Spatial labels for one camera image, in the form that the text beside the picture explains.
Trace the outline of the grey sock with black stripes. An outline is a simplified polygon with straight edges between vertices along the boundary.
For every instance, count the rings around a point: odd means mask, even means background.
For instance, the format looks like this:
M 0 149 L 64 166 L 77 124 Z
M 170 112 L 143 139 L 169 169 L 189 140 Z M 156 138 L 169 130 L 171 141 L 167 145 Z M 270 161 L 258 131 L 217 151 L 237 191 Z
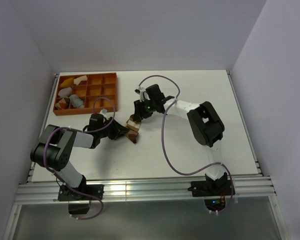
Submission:
M 75 109 L 83 109 L 85 107 L 84 100 L 82 100 L 78 95 L 72 94 L 69 96 L 69 99 L 70 99 L 71 105 Z

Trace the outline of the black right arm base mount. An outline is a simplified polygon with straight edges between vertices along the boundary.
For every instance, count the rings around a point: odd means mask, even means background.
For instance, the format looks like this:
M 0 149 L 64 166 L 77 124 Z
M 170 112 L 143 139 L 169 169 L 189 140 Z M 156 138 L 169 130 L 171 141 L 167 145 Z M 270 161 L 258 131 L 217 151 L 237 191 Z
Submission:
M 192 197 L 212 197 L 205 199 L 205 207 L 214 213 L 224 210 L 227 206 L 226 197 L 232 198 L 235 195 L 233 182 L 228 179 L 228 174 L 224 173 L 217 180 L 212 180 L 208 175 L 205 175 L 203 181 L 191 181 L 190 187 L 187 189 L 191 192 Z

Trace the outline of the brown striped sock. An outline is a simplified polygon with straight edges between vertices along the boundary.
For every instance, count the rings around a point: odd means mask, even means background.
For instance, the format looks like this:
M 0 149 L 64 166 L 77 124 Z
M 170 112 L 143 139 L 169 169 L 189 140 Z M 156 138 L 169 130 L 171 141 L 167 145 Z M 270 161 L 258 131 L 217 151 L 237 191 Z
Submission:
M 125 123 L 125 127 L 128 129 L 128 132 L 124 136 L 130 140 L 133 144 L 137 143 L 139 136 L 139 129 L 142 122 L 139 120 L 134 120 L 134 115 L 132 114 Z

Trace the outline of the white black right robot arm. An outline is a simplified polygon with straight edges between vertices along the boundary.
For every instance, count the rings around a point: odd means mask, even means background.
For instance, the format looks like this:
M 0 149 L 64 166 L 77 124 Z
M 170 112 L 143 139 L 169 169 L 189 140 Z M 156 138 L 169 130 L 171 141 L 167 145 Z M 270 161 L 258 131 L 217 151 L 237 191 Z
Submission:
M 207 170 L 205 174 L 208 181 L 206 189 L 212 195 L 219 194 L 224 188 L 222 179 L 228 176 L 227 170 L 222 164 L 221 151 L 221 140 L 225 126 L 213 105 L 209 101 L 200 104 L 190 103 L 171 95 L 165 96 L 158 84 L 153 84 L 147 88 L 138 86 L 134 91 L 139 95 L 139 100 L 134 101 L 133 120 L 135 122 L 151 117 L 154 112 L 163 114 L 161 146 L 170 168 L 182 176 L 192 176 Z M 207 149 L 208 165 L 190 173 L 180 172 L 173 167 L 168 158 L 164 140 L 164 127 L 169 113 L 188 121 L 195 140 Z

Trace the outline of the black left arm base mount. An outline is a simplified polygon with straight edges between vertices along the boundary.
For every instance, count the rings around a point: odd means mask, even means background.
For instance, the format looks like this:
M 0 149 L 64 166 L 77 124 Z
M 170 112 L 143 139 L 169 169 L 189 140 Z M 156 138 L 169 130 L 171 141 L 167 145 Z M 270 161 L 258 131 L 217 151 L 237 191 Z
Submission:
M 92 201 L 102 201 L 103 194 L 103 184 L 87 184 L 83 179 L 76 188 L 69 189 L 65 184 L 60 185 L 57 200 L 68 202 L 68 213 L 80 218 L 88 213 Z

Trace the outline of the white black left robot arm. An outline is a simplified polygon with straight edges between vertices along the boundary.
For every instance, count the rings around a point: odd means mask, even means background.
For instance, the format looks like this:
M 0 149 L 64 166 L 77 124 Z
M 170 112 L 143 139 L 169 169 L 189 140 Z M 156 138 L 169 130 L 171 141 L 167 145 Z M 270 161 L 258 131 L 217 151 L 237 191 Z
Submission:
M 70 162 L 73 148 L 95 149 L 101 139 L 116 140 L 129 131 L 113 117 L 106 118 L 101 113 L 92 114 L 82 130 L 49 124 L 32 148 L 30 159 L 69 186 L 69 194 L 81 200 L 88 188 L 85 176 Z

